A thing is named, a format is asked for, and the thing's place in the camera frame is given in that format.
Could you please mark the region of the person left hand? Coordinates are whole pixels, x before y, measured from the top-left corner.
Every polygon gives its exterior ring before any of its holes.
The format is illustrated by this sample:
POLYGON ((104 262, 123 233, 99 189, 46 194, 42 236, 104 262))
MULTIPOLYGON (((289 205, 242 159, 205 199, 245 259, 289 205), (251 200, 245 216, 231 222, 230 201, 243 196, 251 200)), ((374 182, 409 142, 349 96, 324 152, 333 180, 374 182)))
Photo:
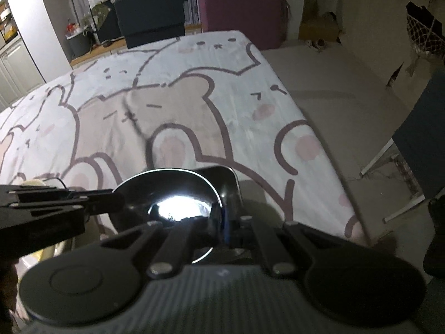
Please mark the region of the person left hand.
POLYGON ((17 304, 18 259, 1 263, 1 333, 12 333, 10 311, 17 304))

